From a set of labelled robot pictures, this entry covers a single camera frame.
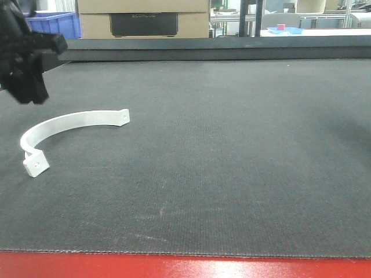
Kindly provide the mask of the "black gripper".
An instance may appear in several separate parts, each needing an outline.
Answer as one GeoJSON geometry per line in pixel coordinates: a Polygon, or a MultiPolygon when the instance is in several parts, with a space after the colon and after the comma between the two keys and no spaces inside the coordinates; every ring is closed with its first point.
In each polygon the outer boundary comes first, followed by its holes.
{"type": "Polygon", "coordinates": [[[62,54],[62,34],[30,29],[18,1],[1,1],[1,85],[21,104],[43,104],[48,92],[40,50],[62,54]]]}

